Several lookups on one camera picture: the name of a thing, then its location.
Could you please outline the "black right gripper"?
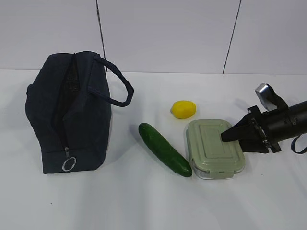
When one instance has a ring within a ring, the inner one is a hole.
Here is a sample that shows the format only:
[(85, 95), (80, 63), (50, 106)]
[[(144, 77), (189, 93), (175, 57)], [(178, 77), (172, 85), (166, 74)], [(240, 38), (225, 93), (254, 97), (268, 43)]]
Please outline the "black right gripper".
[(253, 106), (237, 124), (224, 131), (221, 138), (223, 142), (239, 140), (243, 152), (277, 153), (281, 151), (277, 132), (291, 126), (288, 106), (263, 113)]

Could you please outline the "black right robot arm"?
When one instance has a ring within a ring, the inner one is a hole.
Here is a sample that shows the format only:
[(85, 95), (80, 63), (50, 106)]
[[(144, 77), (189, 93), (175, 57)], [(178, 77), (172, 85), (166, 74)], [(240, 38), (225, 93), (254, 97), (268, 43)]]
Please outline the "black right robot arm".
[(261, 112), (257, 106), (248, 108), (248, 113), (233, 127), (221, 134), (223, 142), (239, 141), (243, 152), (277, 153), (279, 142), (294, 138), (295, 143), (307, 132), (307, 103)]

